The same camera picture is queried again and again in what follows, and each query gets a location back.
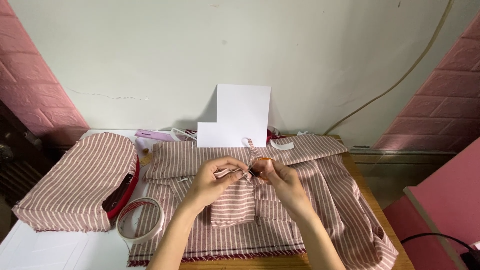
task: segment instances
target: left hand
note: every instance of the left hand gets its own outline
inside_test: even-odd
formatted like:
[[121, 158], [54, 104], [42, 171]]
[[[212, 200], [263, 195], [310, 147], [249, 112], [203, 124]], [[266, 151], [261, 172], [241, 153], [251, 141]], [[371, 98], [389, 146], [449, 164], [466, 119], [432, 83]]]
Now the left hand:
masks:
[[[214, 172], [218, 169], [242, 169], [242, 171], [231, 172], [224, 177], [217, 179]], [[200, 213], [205, 206], [212, 204], [222, 195], [225, 189], [233, 182], [240, 179], [243, 171], [247, 171], [248, 166], [238, 159], [230, 156], [224, 156], [214, 160], [205, 161], [198, 169], [190, 189], [188, 190], [182, 204], [188, 204]]]

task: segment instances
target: white table surface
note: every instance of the white table surface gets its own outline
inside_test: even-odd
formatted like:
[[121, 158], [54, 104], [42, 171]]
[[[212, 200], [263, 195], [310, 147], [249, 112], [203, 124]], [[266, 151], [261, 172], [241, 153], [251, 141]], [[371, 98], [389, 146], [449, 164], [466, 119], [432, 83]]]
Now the white table surface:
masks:
[[[89, 130], [82, 138], [101, 132], [112, 132], [135, 140], [136, 130]], [[146, 139], [148, 146], [157, 141]], [[149, 165], [140, 168], [139, 181], [130, 201], [143, 197], [148, 187], [142, 181]], [[144, 269], [128, 267], [131, 244], [126, 244], [115, 229], [95, 232], [41, 232], [18, 221], [0, 245], [0, 270], [119, 270]]]

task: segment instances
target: forearm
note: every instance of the forearm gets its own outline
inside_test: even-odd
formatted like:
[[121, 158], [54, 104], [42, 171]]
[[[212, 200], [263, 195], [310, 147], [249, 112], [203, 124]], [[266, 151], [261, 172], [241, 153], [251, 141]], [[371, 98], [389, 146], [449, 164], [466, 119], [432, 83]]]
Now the forearm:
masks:
[[180, 204], [168, 223], [147, 270], [177, 270], [197, 212]]
[[313, 270], [345, 270], [320, 218], [313, 212], [297, 222]]

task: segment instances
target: electrical cable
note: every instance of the electrical cable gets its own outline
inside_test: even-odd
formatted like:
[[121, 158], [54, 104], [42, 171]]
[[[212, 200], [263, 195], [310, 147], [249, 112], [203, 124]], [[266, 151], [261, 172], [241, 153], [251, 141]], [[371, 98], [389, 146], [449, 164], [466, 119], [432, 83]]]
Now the electrical cable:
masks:
[[363, 106], [361, 106], [360, 108], [356, 109], [355, 111], [353, 111], [351, 114], [345, 116], [344, 118], [342, 118], [340, 121], [336, 122], [335, 124], [333, 124], [329, 129], [327, 129], [327, 131], [325, 131], [324, 135], [327, 135], [330, 131], [332, 131], [332, 129], [336, 128], [340, 123], [342, 123], [343, 121], [345, 121], [346, 119], [348, 119], [350, 116], [354, 115], [355, 113], [359, 112], [361, 109], [365, 108], [366, 106], [368, 106], [370, 103], [376, 101], [377, 99], [383, 97], [384, 95], [386, 95], [388, 92], [392, 91], [393, 88], [395, 88], [397, 85], [399, 85], [411, 72], [412, 70], [418, 65], [418, 63], [423, 59], [423, 57], [427, 54], [428, 51], [430, 51], [430, 48], [432, 47], [433, 43], [435, 42], [435, 40], [437, 39], [437, 36], [438, 34], [440, 33], [440, 30], [442, 29], [444, 23], [445, 23], [445, 20], [447, 19], [447, 16], [448, 14], [450, 13], [450, 10], [452, 9], [452, 5], [453, 5], [453, 2], [455, 0], [448, 0], [448, 3], [447, 3], [447, 6], [445, 7], [445, 11], [442, 15], [442, 17], [440, 18], [440, 21], [438, 22], [438, 25], [437, 25], [437, 28], [435, 29], [435, 32], [433, 33], [433, 36], [430, 38], [430, 41], [428, 42], [427, 44], [427, 47], [425, 47], [425, 49], [423, 50], [423, 52], [421, 53], [421, 55], [418, 57], [418, 59], [413, 63], [413, 65], [407, 70], [407, 72], [400, 78], [400, 80], [398, 80], [392, 87], [390, 87], [387, 91], [385, 91], [384, 93], [382, 93], [381, 95], [375, 97], [374, 99], [370, 100], [369, 102], [365, 103]]
[[406, 242], [408, 242], [412, 239], [423, 237], [423, 236], [428, 236], [428, 235], [436, 235], [436, 236], [442, 236], [442, 237], [445, 237], [445, 238], [448, 238], [448, 239], [452, 239], [453, 241], [455, 241], [455, 242], [461, 244], [462, 246], [466, 247], [468, 249], [468, 251], [474, 251], [475, 252], [475, 250], [471, 246], [467, 245], [465, 242], [463, 242], [461, 240], [458, 240], [454, 237], [448, 236], [446, 234], [443, 234], [443, 233], [419, 233], [419, 234], [414, 234], [412, 236], [409, 236], [409, 237], [403, 239], [402, 241], [400, 241], [400, 243], [404, 244], [404, 243], [406, 243]]

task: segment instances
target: black cable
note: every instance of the black cable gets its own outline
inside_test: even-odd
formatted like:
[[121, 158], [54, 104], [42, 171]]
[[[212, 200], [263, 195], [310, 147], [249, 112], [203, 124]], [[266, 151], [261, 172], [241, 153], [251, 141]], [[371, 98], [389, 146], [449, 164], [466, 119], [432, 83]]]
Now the black cable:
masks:
[[419, 233], [419, 234], [414, 234], [412, 236], [409, 236], [405, 239], [403, 239], [402, 241], [400, 241], [401, 244], [404, 244], [412, 239], [415, 239], [415, 238], [419, 238], [419, 237], [423, 237], [423, 236], [428, 236], [428, 235], [436, 235], [436, 236], [443, 236], [445, 238], [448, 238], [448, 239], [452, 239], [453, 241], [461, 244], [462, 246], [466, 247], [469, 251], [475, 251], [472, 247], [470, 247], [469, 245], [467, 245], [465, 242], [463, 241], [460, 241], [456, 238], [453, 238], [451, 236], [448, 236], [448, 235], [445, 235], [445, 234], [442, 234], [442, 233]]

